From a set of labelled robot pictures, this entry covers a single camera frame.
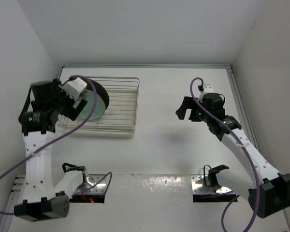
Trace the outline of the large green floral plate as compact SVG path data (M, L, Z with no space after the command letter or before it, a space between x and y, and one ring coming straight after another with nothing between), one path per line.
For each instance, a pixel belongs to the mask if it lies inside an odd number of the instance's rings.
M94 98L93 91L86 90L84 97L85 97L85 100L87 100L87 104L85 105L85 107L83 108L81 113L79 114L78 119L85 119L89 115L89 113L91 112L93 104L94 104L95 98ZM90 118L88 120L99 119L100 117L103 116L105 110L106 110L106 105L105 105L103 99L99 95L97 95L97 102L96 102L94 112L92 113L92 115L90 116Z

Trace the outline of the brown round plate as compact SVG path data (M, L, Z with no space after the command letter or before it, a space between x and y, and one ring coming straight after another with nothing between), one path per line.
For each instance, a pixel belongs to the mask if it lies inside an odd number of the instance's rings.
M89 103L91 103L93 105L95 99L97 99L94 113L103 115L105 110L108 108L109 102L110 102L108 92L98 82L96 82L92 79L90 79L90 81L92 82L93 86L96 89L97 97L95 98L94 91L92 90L91 85L88 85L89 89L88 89L88 93L87 93L87 100Z

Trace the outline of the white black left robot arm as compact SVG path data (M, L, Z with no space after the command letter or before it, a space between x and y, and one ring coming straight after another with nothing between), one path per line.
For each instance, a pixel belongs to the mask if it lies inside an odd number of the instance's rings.
M74 104L86 88L81 78L64 84L54 79L30 85L18 118L26 149L26 175L21 203L14 206L16 217L35 222L68 215L70 198L83 183L83 174L80 170L67 171L54 186L52 144L60 140L55 136L58 116L76 120L87 101L81 100L76 108Z

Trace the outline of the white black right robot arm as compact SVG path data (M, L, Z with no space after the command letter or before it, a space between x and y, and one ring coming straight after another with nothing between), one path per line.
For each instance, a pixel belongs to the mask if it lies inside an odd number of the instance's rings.
M188 109L189 120L204 122L209 131L238 159L249 175L237 177L227 165L208 171L206 183L212 189L227 187L248 201L257 216L266 218L290 207L290 174L282 174L255 148L240 123L225 113L224 99L218 93L205 93L200 99L185 96L176 115L183 120Z

